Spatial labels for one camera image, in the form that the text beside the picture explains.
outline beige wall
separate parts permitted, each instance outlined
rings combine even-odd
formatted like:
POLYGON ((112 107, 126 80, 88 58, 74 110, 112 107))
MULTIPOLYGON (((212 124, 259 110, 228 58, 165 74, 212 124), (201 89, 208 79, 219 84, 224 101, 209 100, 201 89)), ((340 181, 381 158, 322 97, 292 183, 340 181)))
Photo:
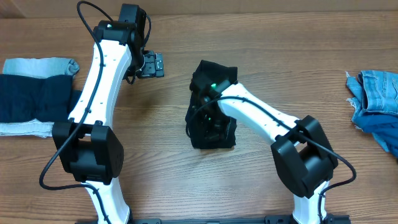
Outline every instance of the beige wall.
MULTIPOLYGON (((0 0, 0 17, 76 17, 78 0, 0 0)), ((148 14, 247 12, 391 11, 398 0, 91 0, 117 16, 122 3, 138 4, 148 14)), ((86 16, 99 15, 84 9, 86 16)))

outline crumpled black cloth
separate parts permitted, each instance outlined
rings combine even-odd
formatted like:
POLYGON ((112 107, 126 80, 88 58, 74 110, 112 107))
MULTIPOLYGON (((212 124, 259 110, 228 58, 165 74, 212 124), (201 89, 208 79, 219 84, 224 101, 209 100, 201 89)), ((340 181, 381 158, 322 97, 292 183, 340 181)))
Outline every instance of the crumpled black cloth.
POLYGON ((67 121, 81 95, 73 76, 31 78, 0 75, 0 123, 67 121))
MULTIPOLYGON (((208 75, 209 77, 228 77, 231 83, 234 83, 238 78, 238 68, 236 67, 225 67, 214 62, 208 62, 202 60, 193 73, 193 77, 197 75, 208 75)), ((190 105, 185 117, 185 121, 188 124, 192 114, 195 110, 192 108, 199 108, 201 103, 193 95, 191 95, 190 105)), ((232 148, 236 145, 235 143, 235 130, 236 130, 236 119, 230 118, 228 126, 228 135, 226 139, 220 139, 218 141, 207 141, 205 139, 206 128, 201 124, 200 119, 193 119, 188 124, 188 130, 191 137, 191 143, 194 148, 197 149, 217 149, 217 148, 232 148)))

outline stack of folded clothes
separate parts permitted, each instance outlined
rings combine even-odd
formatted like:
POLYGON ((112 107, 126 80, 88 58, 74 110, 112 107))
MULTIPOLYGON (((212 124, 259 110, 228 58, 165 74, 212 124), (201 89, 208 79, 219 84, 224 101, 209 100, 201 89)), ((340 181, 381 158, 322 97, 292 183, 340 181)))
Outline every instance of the stack of folded clothes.
POLYGON ((358 80, 346 76, 354 95, 347 99, 355 108, 353 123, 398 158, 398 74, 365 70, 358 80))
POLYGON ((51 136, 81 91, 72 90, 79 65, 69 58, 7 59, 0 75, 0 136, 51 136))

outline wooden tabletop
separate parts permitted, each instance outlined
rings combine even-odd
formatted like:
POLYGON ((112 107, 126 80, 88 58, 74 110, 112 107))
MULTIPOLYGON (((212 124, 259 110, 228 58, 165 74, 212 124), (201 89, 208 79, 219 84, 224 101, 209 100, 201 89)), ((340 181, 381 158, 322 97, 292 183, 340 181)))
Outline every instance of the wooden tabletop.
MULTIPOLYGON (((102 17, 88 18, 91 26, 102 17)), ((320 120, 333 149, 358 179, 327 193, 326 209, 353 223, 398 223, 398 165, 355 129, 345 71, 398 73, 398 12, 320 12, 153 16, 147 49, 164 55, 165 77, 123 82, 114 132, 124 146, 124 199, 136 218, 233 218, 290 214, 270 147, 238 122, 233 150, 199 151, 185 135, 192 73, 200 60, 237 66, 258 98, 299 118, 320 120)), ((74 58, 82 89, 93 40, 79 19, 0 20, 6 58, 74 58)), ((0 223, 73 223, 96 213, 84 189, 51 192, 39 174, 55 152, 52 138, 0 138, 0 223)), ((351 172, 342 163, 332 183, 351 172)), ((45 182, 75 183, 59 159, 45 182)))

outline light blue folded cloth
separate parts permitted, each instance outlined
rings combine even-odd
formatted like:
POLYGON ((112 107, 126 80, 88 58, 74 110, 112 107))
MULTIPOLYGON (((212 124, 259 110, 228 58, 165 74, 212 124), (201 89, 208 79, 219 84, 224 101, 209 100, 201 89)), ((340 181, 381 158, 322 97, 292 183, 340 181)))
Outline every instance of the light blue folded cloth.
POLYGON ((48 78, 55 75, 76 75, 79 69, 79 64, 70 58, 12 58, 6 59, 2 73, 48 78))

